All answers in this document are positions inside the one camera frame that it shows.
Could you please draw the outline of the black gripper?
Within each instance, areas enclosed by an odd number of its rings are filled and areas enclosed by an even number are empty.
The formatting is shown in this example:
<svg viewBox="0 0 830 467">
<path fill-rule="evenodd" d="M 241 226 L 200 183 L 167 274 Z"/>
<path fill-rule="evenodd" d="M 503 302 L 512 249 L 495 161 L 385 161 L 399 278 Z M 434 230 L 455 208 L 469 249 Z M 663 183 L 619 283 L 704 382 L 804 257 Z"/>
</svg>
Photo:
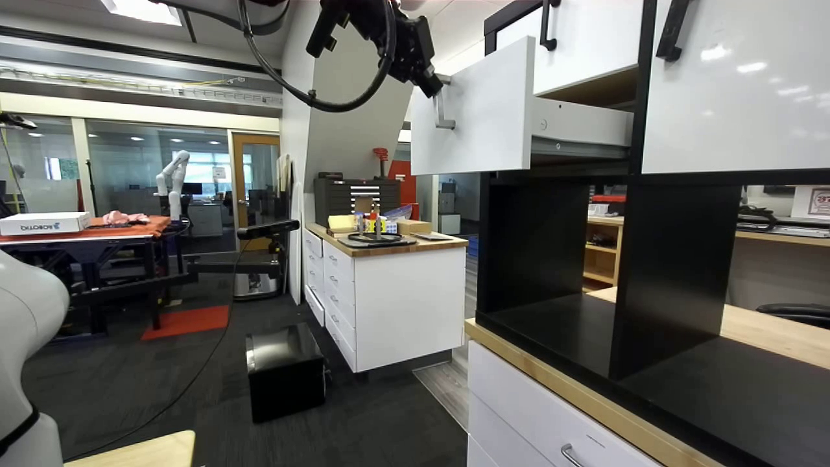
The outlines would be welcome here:
<svg viewBox="0 0 830 467">
<path fill-rule="evenodd" d="M 321 11 L 306 42 L 306 52 L 320 56 L 335 48 L 335 27 L 352 26 L 368 38 L 382 56 L 382 66 L 403 81 L 416 83 L 431 97 L 443 88 L 431 56 L 431 26 L 426 16 L 407 17 L 391 0 L 320 0 Z"/>
</svg>

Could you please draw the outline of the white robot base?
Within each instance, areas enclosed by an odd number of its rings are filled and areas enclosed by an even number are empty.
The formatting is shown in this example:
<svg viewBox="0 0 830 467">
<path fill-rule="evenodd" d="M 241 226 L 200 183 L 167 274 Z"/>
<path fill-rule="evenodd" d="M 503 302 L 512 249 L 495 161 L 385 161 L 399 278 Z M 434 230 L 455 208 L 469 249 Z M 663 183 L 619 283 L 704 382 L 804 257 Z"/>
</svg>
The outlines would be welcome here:
<svg viewBox="0 0 830 467">
<path fill-rule="evenodd" d="M 58 422 L 23 389 L 23 366 L 58 335 L 68 288 L 0 251 L 0 467 L 63 467 Z"/>
</svg>

